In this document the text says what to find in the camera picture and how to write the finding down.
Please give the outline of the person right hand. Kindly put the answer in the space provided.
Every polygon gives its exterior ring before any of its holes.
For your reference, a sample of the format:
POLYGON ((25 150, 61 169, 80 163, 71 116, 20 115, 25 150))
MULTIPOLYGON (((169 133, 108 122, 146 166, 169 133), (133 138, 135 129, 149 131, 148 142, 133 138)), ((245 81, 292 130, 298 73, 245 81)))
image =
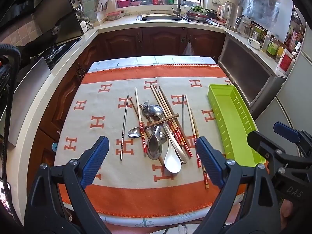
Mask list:
POLYGON ((287 218, 291 216, 293 212, 293 203, 288 200, 283 200, 282 205, 280 207, 280 220, 281 220, 281 228, 284 229, 288 223, 287 218))

